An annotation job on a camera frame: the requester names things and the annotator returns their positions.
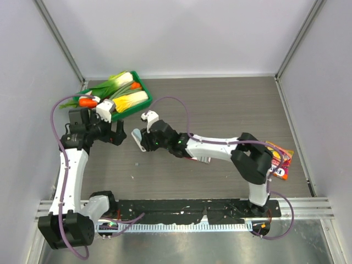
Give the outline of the light blue white stapler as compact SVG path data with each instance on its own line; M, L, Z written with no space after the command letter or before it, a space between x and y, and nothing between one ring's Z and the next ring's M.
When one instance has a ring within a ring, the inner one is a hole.
M136 142L136 144L138 145L139 149L142 152L146 152L146 149L141 144L141 141L142 141L141 131L138 128L136 128L131 132L131 135L132 135L134 141Z

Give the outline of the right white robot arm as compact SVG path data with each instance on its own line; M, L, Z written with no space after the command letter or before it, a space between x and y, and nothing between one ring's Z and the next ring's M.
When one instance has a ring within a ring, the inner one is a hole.
M143 152L166 149L178 158L214 158L232 162L249 183L250 214L261 217L268 211L267 177L273 155L250 133L231 139L201 137L178 133L163 120L158 120L146 128L134 129L132 136Z

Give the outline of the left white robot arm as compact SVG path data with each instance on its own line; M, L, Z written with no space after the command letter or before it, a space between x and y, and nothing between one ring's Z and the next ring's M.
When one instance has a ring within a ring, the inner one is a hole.
M71 109L68 116L65 134L59 140L56 193L48 215L38 219L38 228L53 250L91 245L98 220L116 216L118 204L111 191L92 193L83 206L81 188L93 143L98 140L119 146L127 137L123 120L112 130L101 114L86 107Z

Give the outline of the green plastic tray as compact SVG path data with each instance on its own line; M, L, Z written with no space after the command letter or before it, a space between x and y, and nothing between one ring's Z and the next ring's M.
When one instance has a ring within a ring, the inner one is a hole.
M102 100L108 99L115 103L115 109L112 112L113 122L149 107L152 102L151 93L135 71L123 71L117 75L111 75L108 80L82 91L81 94L63 104L62 107L78 107L80 99L86 94Z

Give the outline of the yellow white napa cabbage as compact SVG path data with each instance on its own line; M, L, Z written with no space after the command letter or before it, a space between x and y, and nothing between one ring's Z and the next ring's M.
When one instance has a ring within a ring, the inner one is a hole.
M145 91L131 93L114 98L112 101L115 103L115 109L118 113L123 113L131 107L143 103L149 99Z

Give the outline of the large orange carrot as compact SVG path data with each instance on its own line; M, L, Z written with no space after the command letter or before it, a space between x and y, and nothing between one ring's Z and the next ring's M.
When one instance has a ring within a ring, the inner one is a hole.
M88 108L95 108L98 105L98 102L91 98L81 98L79 100L80 107L88 107Z

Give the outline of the green long beans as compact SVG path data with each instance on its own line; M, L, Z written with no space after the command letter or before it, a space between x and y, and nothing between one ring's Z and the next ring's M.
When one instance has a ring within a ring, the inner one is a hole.
M112 94L109 99L113 100L116 97L125 95L128 91L131 90L131 85L126 85L117 90L114 94Z

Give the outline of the white green bok choy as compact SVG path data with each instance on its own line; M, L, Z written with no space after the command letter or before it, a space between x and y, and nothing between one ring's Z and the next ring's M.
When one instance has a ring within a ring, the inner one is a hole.
M107 98L119 91L125 85L130 85L134 81L133 75L129 71L123 71L118 75L111 75L111 77L90 89L91 96L99 98Z

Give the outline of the small orange carrot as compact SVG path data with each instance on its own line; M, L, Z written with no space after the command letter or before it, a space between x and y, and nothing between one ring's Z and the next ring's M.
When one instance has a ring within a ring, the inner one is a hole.
M138 83L138 82L133 82L131 85L130 85L130 89L131 90L136 90L136 89L140 89L141 88L141 84Z

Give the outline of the red white staple box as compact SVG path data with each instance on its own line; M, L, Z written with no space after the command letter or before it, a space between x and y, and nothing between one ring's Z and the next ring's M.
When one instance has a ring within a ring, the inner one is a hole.
M186 157L186 159L205 164L209 164L211 162L211 157Z

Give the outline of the orange candy bag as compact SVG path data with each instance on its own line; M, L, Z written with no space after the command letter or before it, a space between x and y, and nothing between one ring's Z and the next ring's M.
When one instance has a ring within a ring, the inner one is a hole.
M290 164L292 162L294 151L281 148L280 146L275 145L270 141L266 141L266 143L274 146L279 150L278 152L274 150L272 147L267 146L267 148L273 154L273 158L271 162L272 167L270 169L270 172L272 173L273 170L275 170L275 173L273 174L275 177L280 178L282 180L287 180L288 171L289 171Z

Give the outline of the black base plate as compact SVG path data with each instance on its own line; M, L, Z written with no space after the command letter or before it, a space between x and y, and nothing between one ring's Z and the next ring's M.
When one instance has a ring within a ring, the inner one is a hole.
M246 218L279 218L279 202L269 200L264 208L247 199L180 199L180 200L119 200L117 216L131 221L143 214L140 224L199 224L203 217L208 223L237 224Z

